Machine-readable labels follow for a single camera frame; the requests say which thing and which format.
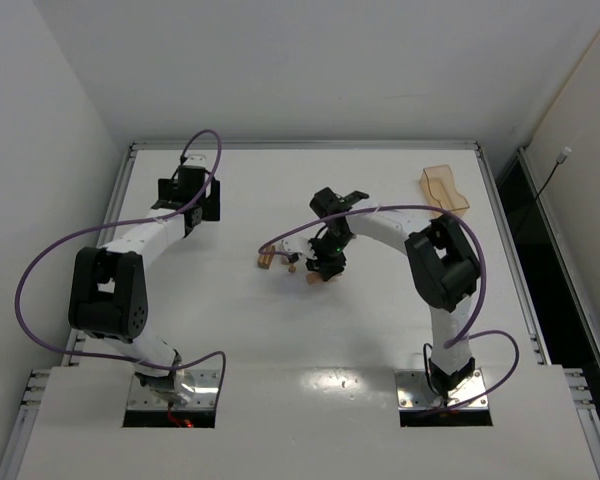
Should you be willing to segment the orange translucent plastic box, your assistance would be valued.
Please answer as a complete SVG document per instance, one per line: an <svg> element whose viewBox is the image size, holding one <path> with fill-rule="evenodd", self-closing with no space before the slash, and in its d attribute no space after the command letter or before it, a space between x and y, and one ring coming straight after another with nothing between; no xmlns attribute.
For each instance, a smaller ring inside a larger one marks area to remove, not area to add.
<svg viewBox="0 0 600 480"><path fill-rule="evenodd" d="M460 217L470 208L467 198L456 188L454 174L449 165L424 168L419 184L430 206L451 211Z"/></svg>

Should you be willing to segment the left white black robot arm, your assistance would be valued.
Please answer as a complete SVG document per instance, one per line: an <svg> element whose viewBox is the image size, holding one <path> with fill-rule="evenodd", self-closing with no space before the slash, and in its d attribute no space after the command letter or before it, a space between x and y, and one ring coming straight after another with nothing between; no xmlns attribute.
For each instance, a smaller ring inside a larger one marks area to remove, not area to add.
<svg viewBox="0 0 600 480"><path fill-rule="evenodd" d="M72 328L129 357L142 387L170 405L195 393L181 355L149 326L146 270L200 223L220 220L220 182L184 164L158 181L158 199L140 224L75 258L68 320Z"/></svg>

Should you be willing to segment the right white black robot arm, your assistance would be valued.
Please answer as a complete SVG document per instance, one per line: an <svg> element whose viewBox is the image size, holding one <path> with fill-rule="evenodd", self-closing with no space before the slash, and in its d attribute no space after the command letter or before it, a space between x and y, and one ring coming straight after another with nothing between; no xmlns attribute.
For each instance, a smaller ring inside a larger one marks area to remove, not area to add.
<svg viewBox="0 0 600 480"><path fill-rule="evenodd" d="M307 269L320 280L344 272L344 248L356 236L407 257L415 289L431 313L430 387L447 399L475 369L467 339L445 346L468 323L471 296L481 275L480 262L459 223L448 215L418 221L405 211L380 211L363 192L341 197L329 187L314 194L309 206L326 221L324 234L308 241L311 254L306 260Z"/></svg>

